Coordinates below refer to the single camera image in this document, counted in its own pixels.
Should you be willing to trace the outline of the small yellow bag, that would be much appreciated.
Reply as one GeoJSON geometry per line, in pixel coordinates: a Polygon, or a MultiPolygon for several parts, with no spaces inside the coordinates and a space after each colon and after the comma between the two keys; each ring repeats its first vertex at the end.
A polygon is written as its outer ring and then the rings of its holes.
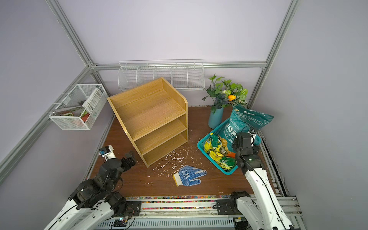
{"type": "Polygon", "coordinates": [[[212,147],[212,138],[209,138],[204,143],[204,151],[206,154],[209,154],[213,150],[212,147]]]}

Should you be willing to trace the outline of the yellow green bag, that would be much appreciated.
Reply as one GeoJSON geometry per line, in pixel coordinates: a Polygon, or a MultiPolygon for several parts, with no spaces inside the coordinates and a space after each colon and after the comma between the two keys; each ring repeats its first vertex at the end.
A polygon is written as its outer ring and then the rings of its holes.
{"type": "Polygon", "coordinates": [[[236,166],[236,160],[232,157],[223,157],[219,161],[219,166],[225,171],[232,170],[236,166]]]}

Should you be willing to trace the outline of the large green soil bag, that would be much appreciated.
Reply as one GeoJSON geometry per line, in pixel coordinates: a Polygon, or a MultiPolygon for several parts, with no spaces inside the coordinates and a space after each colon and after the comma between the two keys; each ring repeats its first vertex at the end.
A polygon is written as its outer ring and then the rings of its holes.
{"type": "Polygon", "coordinates": [[[250,131],[256,134],[258,130],[271,123],[273,119],[274,116],[272,115],[250,110],[242,105],[233,106],[231,116],[219,136],[225,139],[229,145],[232,145],[237,133],[250,131]]]}

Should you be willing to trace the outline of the small bag shelf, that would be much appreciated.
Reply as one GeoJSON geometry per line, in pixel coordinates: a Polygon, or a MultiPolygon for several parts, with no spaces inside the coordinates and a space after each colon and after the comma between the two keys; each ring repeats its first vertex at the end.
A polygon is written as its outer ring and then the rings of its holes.
{"type": "Polygon", "coordinates": [[[214,151],[218,151],[222,146],[221,140],[214,133],[210,133],[210,137],[211,137],[211,147],[212,147],[212,149],[214,151]]]}

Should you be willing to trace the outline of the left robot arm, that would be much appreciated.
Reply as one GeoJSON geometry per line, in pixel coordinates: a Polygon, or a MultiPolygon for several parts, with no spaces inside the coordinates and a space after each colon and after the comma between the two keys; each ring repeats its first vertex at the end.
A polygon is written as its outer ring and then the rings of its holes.
{"type": "Polygon", "coordinates": [[[141,202],[129,202],[116,189],[121,174],[130,170],[137,161],[134,152],[118,159],[112,152],[101,165],[98,174],[81,182],[72,192],[56,217],[45,227],[47,230],[93,230],[100,223],[122,217],[128,221],[140,213],[141,202]]]}

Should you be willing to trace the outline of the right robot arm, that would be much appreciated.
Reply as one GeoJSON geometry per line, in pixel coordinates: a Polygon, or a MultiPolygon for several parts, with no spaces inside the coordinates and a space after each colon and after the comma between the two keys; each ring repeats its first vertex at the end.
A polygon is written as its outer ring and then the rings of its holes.
{"type": "Polygon", "coordinates": [[[237,133],[232,148],[236,151],[236,163],[250,184],[258,204],[255,205],[246,192],[234,192],[233,203],[253,230],[294,230],[293,223],[273,192],[260,157],[253,153],[254,139],[254,135],[248,132],[237,133]]]}

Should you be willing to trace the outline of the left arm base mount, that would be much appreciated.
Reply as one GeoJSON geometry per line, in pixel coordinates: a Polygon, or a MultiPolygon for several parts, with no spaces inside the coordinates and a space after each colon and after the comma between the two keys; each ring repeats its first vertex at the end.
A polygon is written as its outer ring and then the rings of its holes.
{"type": "Polygon", "coordinates": [[[109,195],[105,200],[110,205],[110,209],[113,211],[112,217],[120,216],[139,216],[142,206],[141,201],[128,201],[119,192],[114,192],[109,195]]]}

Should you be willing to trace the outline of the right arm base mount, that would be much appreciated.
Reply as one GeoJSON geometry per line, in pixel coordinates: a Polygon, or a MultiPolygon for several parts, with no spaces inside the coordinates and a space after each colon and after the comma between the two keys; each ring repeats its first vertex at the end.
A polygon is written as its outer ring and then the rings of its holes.
{"type": "Polygon", "coordinates": [[[228,199],[219,199],[212,207],[218,215],[241,215],[237,208],[237,199],[241,197],[250,197],[246,191],[232,192],[228,199]]]}

